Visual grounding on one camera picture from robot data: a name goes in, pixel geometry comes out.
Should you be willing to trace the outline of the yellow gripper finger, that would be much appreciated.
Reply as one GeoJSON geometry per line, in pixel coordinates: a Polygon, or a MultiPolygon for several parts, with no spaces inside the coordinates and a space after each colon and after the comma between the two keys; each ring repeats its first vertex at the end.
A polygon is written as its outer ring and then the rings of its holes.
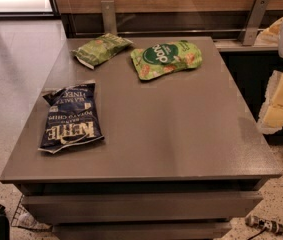
{"type": "Polygon", "coordinates": [[[268,28],[261,31],[256,38],[257,45],[265,44],[278,44],[280,27],[283,22],[283,18],[276,20],[268,28]]]}
{"type": "Polygon", "coordinates": [[[257,127],[262,134],[274,134],[283,128],[283,72],[274,70],[269,78],[257,127]]]}

